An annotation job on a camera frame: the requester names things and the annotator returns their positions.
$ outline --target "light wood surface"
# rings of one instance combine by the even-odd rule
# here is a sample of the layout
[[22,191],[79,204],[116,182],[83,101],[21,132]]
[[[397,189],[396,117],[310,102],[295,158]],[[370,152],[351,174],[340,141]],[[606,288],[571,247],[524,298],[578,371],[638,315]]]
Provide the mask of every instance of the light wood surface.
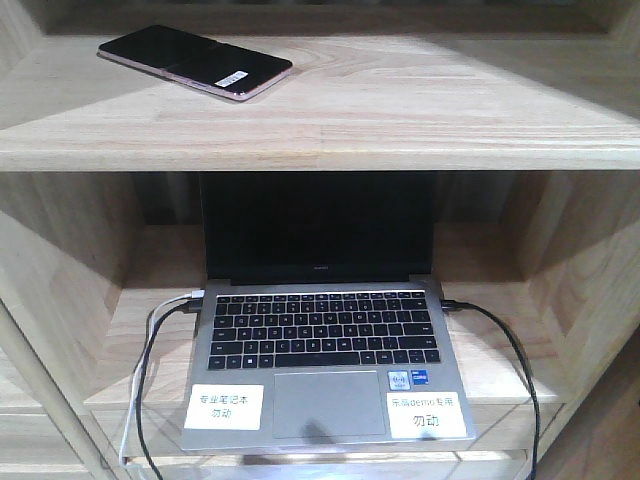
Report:
[[[236,104],[95,56],[150,23],[295,69]],[[87,7],[0,82],[0,169],[634,169],[639,66],[570,8]]]

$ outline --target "wooden panel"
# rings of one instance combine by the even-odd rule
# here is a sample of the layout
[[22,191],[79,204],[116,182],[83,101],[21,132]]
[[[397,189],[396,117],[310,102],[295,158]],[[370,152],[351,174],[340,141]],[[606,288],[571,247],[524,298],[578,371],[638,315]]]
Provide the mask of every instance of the wooden panel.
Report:
[[[295,70],[237,105],[96,57],[158,22]],[[640,60],[597,32],[567,8],[87,7],[0,83],[0,169],[638,168]]]
[[3,301],[81,413],[139,225],[130,177],[3,174],[0,206]]

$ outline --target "sticker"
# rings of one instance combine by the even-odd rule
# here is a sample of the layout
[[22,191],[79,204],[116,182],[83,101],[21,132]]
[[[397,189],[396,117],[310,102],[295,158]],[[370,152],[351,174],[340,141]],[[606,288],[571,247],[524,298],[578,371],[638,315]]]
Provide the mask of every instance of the sticker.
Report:
[[389,390],[411,390],[409,372],[406,370],[387,372],[387,376],[389,377]]
[[184,428],[260,430],[263,385],[194,385]]
[[426,385],[429,383],[429,374],[426,370],[411,370],[411,380],[414,385]]
[[467,428],[456,392],[387,393],[392,438],[463,438]]
[[242,70],[238,70],[236,73],[232,73],[228,77],[224,77],[222,80],[218,80],[215,85],[218,87],[228,87],[229,85],[236,83],[238,80],[242,80],[244,77],[249,75],[247,72],[243,72]]

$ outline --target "laptop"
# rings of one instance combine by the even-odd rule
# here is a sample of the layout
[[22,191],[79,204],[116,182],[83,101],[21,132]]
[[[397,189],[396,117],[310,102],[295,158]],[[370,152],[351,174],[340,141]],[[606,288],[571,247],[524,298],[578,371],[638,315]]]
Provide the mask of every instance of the laptop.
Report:
[[207,286],[181,448],[475,437],[431,272],[435,174],[200,174]]

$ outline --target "barcode sticker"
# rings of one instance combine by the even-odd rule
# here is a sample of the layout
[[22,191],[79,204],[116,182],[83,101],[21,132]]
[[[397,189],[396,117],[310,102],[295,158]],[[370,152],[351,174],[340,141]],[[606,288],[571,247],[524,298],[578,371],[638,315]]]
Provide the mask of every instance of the barcode sticker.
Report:
[[242,80],[244,77],[249,75],[247,72],[243,72],[242,70],[238,70],[236,73],[232,73],[228,77],[223,78],[222,80],[218,80],[215,84],[218,87],[228,87],[229,85],[236,83],[238,80]]

